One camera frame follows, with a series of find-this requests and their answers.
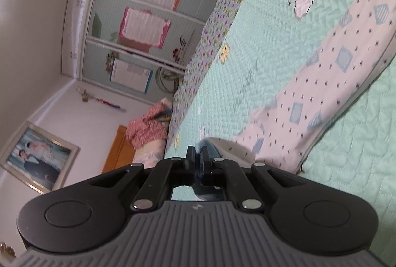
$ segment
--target picture frame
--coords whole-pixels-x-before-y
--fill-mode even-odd
[[[44,194],[63,186],[80,148],[27,121],[0,153],[0,165]]]

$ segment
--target round black disc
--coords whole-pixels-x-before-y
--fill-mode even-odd
[[[378,218],[366,201],[317,183],[284,191],[270,211],[270,221],[294,248],[333,256],[370,246]]]
[[[112,239],[125,223],[125,212],[109,188],[89,184],[50,192],[20,211],[18,230],[30,246],[51,253],[76,253]]]

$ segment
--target hanging ornament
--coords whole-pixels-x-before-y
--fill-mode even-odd
[[[78,86],[76,91],[81,95],[82,101],[84,103],[87,103],[90,99],[93,99],[93,100],[95,100],[95,101],[97,101],[99,103],[106,104],[106,105],[111,106],[111,107],[113,107],[115,109],[121,109],[121,107],[119,105],[115,105],[113,103],[105,101],[104,99],[100,99],[100,98],[94,97],[92,94],[89,94],[87,92],[87,90],[84,89],[83,87]]]

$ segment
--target wooden cabinet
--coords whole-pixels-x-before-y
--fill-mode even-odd
[[[125,139],[126,127],[120,125],[108,153],[102,173],[112,171],[133,162],[135,149]]]

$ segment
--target wall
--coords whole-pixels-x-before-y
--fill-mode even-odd
[[[58,88],[67,0],[0,0],[0,148]]]
[[[120,105],[126,111],[123,113],[95,101],[83,103],[76,92],[78,85],[98,98]],[[118,126],[127,125],[130,119],[141,116],[149,107],[102,88],[70,79],[30,120],[81,148],[66,178],[67,186],[100,174]],[[23,205],[39,194],[8,172],[1,175],[1,170],[0,239],[20,255],[25,248],[15,221]]]

